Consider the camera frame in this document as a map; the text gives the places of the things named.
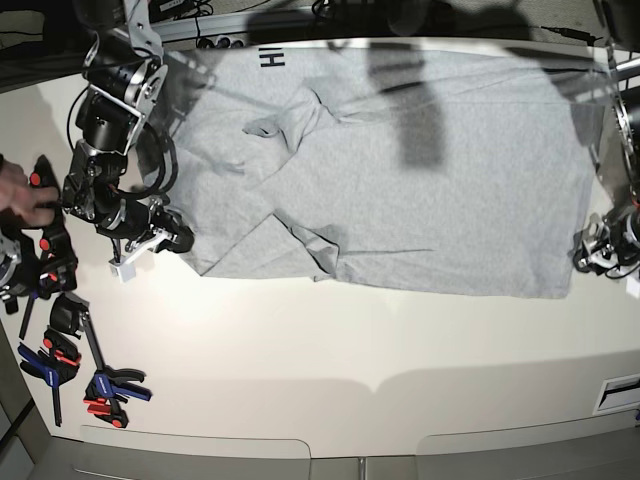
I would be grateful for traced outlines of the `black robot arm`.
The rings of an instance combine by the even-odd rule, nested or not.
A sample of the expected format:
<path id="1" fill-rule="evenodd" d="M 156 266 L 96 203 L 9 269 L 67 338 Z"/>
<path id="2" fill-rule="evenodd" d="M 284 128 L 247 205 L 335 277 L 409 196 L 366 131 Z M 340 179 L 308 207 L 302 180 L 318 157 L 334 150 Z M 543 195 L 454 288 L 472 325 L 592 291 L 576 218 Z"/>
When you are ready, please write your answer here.
<path id="1" fill-rule="evenodd" d="M 182 218 L 166 209 L 168 186 L 164 138 L 150 124 L 168 67 L 161 37 L 152 29 L 145 1 L 76 1 L 80 23 L 95 40 L 82 74 L 86 96 L 76 117 L 76 142 L 61 201 L 67 213 L 92 224 L 128 250 L 147 247 L 182 254 L 194 235 Z M 153 182 L 141 191 L 120 188 L 128 155 L 146 137 L 156 162 Z"/>
<path id="2" fill-rule="evenodd" d="M 639 87 L 622 84 L 639 78 L 639 59 L 618 60 L 616 51 L 639 50 L 639 3 L 596 1 L 607 49 L 607 96 L 620 136 L 624 171 L 628 179 L 625 203 L 605 216 L 594 215 L 579 234 L 574 268 L 612 281 L 639 272 Z"/>

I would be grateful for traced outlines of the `person's hand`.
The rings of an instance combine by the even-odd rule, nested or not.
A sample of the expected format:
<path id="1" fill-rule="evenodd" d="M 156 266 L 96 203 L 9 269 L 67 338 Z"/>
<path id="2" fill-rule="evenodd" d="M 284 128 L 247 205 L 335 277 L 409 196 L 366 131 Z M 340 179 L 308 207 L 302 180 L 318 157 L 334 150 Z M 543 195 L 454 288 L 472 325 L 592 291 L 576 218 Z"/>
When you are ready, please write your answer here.
<path id="1" fill-rule="evenodd" d="M 53 204 L 59 199 L 56 187 L 36 188 L 29 184 L 18 164 L 1 156 L 1 227 L 41 228 L 55 219 Z"/>

